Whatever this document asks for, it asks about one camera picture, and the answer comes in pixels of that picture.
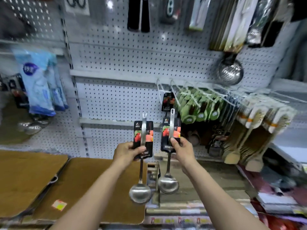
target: purple logo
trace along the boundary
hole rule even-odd
[[[23,65],[23,71],[28,76],[32,76],[37,69],[38,69],[38,66],[33,63],[25,63]]]

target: forearm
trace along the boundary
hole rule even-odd
[[[198,162],[187,165],[186,171],[215,229],[268,229],[247,209],[231,198]]]
[[[112,164],[50,230],[97,230],[121,172],[118,163]]]

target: blue plastic package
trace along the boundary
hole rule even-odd
[[[59,92],[59,95],[62,98],[65,109],[68,109],[69,106],[67,104],[67,100],[66,100],[66,97],[65,97],[65,94],[64,94],[64,91],[63,91],[63,86],[62,86],[61,78],[60,78],[60,75],[59,75],[59,70],[58,70],[58,67],[57,67],[56,55],[55,54],[51,54],[51,55],[52,55],[51,62],[53,64],[53,71],[54,71],[54,76],[56,78],[56,85],[58,87],[58,92]]]
[[[45,71],[50,56],[42,51],[31,51],[13,47],[13,54],[19,64],[20,74],[29,99],[29,112],[54,116],[51,96]]]
[[[47,78],[47,84],[49,87],[51,101],[56,111],[65,111],[65,106],[62,101],[61,95],[59,93],[58,87],[56,85],[56,78],[54,75],[53,62],[52,62],[52,53],[46,52],[49,54],[49,63],[45,76]]]

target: wooden cutting board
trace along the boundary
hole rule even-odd
[[[26,210],[67,160],[67,155],[0,150],[0,217]]]
[[[58,182],[52,185],[36,208],[33,219],[55,221],[63,216],[91,187],[96,179],[111,165],[112,160],[72,158],[63,169]],[[145,218],[145,205],[133,203],[130,188],[138,183],[140,163],[133,162],[117,181],[115,190],[101,223],[140,224]],[[143,183],[147,178],[147,164],[143,166]],[[56,200],[67,203],[60,211],[52,207]]]

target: person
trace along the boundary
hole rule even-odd
[[[196,161],[192,144],[180,138],[171,143],[183,172],[191,180],[213,226],[217,230],[268,230],[241,204],[231,198]],[[84,196],[50,230],[97,230],[116,181],[133,158],[146,150],[132,149],[133,142],[120,143],[114,151],[112,165],[94,182]]]

